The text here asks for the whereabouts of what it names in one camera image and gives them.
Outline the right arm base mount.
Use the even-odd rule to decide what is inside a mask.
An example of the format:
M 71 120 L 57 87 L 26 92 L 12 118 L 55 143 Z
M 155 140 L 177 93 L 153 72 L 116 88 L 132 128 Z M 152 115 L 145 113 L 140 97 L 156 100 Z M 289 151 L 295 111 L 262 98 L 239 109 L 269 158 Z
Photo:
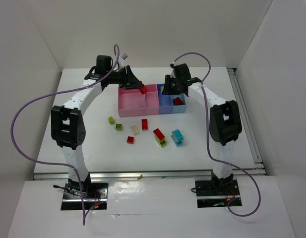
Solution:
M 196 194 L 198 208 L 216 208 L 242 206 L 240 190 L 237 180 L 233 180 L 232 184 L 221 190 L 215 190 L 209 180 L 196 180 L 195 187 L 191 192 Z

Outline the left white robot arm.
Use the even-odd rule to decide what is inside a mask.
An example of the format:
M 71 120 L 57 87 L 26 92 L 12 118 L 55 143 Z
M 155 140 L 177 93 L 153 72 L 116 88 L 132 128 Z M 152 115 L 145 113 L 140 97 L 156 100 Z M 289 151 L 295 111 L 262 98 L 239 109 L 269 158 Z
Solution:
M 66 163 L 70 165 L 70 189 L 81 189 L 84 193 L 91 190 L 91 177 L 82 152 L 82 143 L 86 137 L 83 115 L 91 103 L 110 84 L 116 84 L 126 91 L 135 89 L 141 94 L 147 92 L 130 66 L 124 66 L 126 58 L 127 54 L 122 54 L 114 63 L 110 56 L 97 56 L 96 65 L 84 77 L 81 89 L 63 105 L 52 107 L 51 137 L 61 148 Z

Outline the teal lego base brick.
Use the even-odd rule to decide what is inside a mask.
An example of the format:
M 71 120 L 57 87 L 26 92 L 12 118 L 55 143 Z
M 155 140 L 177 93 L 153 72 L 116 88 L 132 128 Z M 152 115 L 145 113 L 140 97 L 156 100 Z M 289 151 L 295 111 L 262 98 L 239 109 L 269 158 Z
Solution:
M 177 142 L 176 139 L 175 139 L 175 137 L 174 137 L 173 135 L 171 135 L 171 138 L 172 138 L 173 142 L 175 143 L 175 145 L 176 145 L 177 147 L 183 144 L 182 141 Z

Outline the red curved lego top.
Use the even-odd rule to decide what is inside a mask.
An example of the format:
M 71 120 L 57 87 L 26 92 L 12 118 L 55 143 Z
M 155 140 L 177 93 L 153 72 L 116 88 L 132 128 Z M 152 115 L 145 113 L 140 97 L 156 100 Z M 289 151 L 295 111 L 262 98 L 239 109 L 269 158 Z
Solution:
M 173 105 L 174 106 L 181 106 L 181 105 L 184 105 L 184 102 L 181 98 L 176 97 L 176 98 L 173 99 Z

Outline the teal curved lego brick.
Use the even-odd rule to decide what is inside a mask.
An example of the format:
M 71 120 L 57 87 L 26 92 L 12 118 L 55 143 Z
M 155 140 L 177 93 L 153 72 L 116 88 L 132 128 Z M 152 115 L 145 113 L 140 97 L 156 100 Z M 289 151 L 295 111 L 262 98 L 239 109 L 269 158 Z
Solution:
M 179 129 L 176 129 L 174 131 L 172 131 L 172 136 L 175 139 L 176 142 L 181 142 L 183 141 L 184 137 L 182 135 L 182 133 L 180 132 Z

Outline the red lego base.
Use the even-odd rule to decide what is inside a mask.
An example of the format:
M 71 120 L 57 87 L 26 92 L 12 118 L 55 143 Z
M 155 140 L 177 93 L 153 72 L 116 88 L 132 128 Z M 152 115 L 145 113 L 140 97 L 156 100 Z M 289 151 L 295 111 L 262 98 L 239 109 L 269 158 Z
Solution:
M 148 92 L 148 90 L 147 90 L 146 87 L 141 87 L 141 88 L 139 88 L 139 91 L 140 91 L 140 93 L 141 93 L 142 95 L 145 95 L 145 94 Z

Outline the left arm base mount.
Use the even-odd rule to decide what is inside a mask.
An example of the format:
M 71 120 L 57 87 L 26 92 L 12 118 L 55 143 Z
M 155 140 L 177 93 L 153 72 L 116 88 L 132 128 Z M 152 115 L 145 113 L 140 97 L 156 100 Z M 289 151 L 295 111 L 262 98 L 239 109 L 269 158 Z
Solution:
M 63 190 L 61 210 L 82 210 L 80 191 L 69 188 L 68 182 L 64 186 L 53 185 L 53 188 Z M 85 210 L 93 206 L 93 210 L 106 210 L 109 184 L 107 182 L 95 182 L 91 184 L 88 192 L 83 192 Z

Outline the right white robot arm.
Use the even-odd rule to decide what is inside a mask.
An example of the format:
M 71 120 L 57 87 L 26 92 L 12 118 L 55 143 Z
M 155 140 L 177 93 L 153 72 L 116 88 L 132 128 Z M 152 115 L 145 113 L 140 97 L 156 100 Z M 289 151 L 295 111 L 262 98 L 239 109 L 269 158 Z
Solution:
M 207 151 L 215 162 L 210 185 L 213 192 L 222 195 L 232 187 L 233 152 L 236 140 L 242 132 L 239 107 L 236 101 L 227 101 L 206 86 L 202 80 L 192 77 L 187 64 L 171 64 L 172 73 L 165 76 L 162 93 L 194 98 L 205 107 Z

